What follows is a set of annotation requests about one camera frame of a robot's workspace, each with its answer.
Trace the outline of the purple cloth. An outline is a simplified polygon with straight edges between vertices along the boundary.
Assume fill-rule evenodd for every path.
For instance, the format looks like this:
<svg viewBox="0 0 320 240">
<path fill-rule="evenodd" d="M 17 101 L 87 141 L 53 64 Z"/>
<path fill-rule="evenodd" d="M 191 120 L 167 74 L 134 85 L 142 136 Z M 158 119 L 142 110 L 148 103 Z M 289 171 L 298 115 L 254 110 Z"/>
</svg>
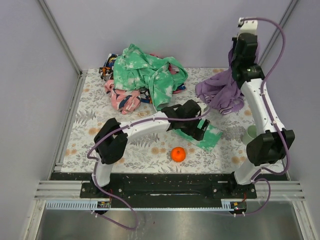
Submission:
<svg viewBox="0 0 320 240">
<path fill-rule="evenodd" d="M 221 115 L 238 112 L 245 105 L 244 95 L 233 79 L 230 67 L 199 82 L 195 94 Z"/>
</svg>

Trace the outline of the green tie-dye cloth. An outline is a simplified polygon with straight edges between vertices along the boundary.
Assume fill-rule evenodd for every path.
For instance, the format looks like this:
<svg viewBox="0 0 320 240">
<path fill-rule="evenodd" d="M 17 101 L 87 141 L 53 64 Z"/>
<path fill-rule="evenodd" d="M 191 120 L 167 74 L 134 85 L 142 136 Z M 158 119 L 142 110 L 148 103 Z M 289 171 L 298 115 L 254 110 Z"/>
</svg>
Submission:
<svg viewBox="0 0 320 240">
<path fill-rule="evenodd" d="M 172 74 L 169 65 L 177 71 Z M 184 84 L 188 73 L 174 57 L 159 58 L 144 53 L 139 47 L 131 44 L 119 55 L 113 66 L 114 86 L 119 90 L 149 90 L 152 105 L 156 112 L 169 105 L 173 91 Z M 205 135 L 198 143 L 207 141 Z"/>
</svg>

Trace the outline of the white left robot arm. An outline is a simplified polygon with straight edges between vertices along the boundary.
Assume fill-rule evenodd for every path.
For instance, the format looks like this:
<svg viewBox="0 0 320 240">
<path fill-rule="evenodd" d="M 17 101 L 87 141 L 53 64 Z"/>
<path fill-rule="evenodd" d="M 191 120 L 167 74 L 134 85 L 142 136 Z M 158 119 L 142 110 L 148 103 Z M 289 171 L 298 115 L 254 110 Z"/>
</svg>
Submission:
<svg viewBox="0 0 320 240">
<path fill-rule="evenodd" d="M 146 135 L 179 130 L 195 141 L 202 141 L 210 124 L 206 107 L 192 99 L 184 104 L 167 106 L 155 114 L 138 120 L 119 122 L 110 118 L 94 137 L 94 146 L 87 154 L 95 160 L 91 178 L 98 188 L 111 181 L 113 165 L 124 155 L 127 144 Z"/>
</svg>

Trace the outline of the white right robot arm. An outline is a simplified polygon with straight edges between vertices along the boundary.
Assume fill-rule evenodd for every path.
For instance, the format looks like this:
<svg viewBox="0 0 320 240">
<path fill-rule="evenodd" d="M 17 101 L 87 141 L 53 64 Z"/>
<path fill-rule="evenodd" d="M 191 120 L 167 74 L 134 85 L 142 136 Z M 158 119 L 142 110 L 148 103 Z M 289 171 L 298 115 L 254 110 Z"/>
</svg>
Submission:
<svg viewBox="0 0 320 240">
<path fill-rule="evenodd" d="M 266 77 L 256 64 L 258 38 L 253 33 L 241 33 L 233 39 L 230 64 L 232 78 L 250 107 L 256 128 L 256 137 L 246 145 L 247 160 L 234 172 L 238 185 L 248 185 L 255 177 L 279 160 L 286 159 L 284 174 L 291 163 L 289 149 L 295 140 L 293 130 L 287 130 L 280 121 L 269 97 Z"/>
</svg>

